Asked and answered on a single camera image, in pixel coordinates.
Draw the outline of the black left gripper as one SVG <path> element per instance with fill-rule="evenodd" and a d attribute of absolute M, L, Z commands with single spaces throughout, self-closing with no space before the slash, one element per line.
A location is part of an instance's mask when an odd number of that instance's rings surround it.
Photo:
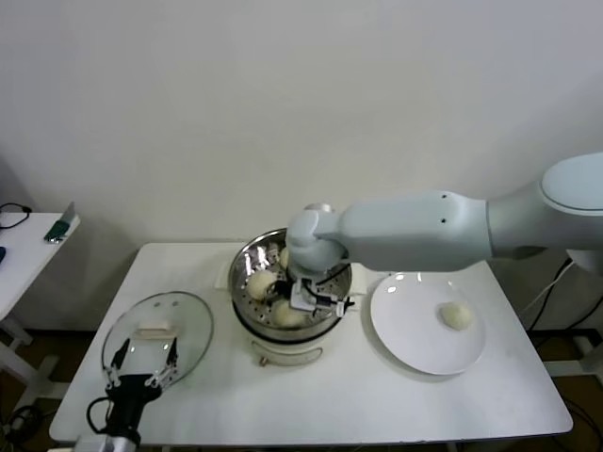
<path fill-rule="evenodd" d="M 171 340 L 164 367 L 152 374 L 120 376 L 123 363 L 130 350 L 130 339 L 110 352 L 104 344 L 104 374 L 106 395 L 112 409 L 106 422 L 108 433 L 138 433 L 140 419 L 147 404 L 162 395 L 161 387 L 173 383 L 178 373 L 177 339 Z"/>

